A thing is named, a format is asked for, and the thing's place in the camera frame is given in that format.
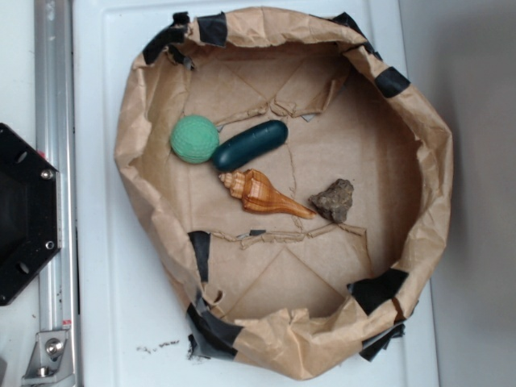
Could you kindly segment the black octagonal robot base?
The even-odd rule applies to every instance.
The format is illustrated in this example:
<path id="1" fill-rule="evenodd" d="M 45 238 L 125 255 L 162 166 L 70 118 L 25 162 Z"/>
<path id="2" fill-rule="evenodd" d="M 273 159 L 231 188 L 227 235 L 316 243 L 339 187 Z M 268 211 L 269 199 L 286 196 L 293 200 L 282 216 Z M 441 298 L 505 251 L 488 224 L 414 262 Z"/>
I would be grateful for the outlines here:
<path id="1" fill-rule="evenodd" d="M 1 125 L 1 305 L 8 306 L 60 250 L 58 171 Z"/>

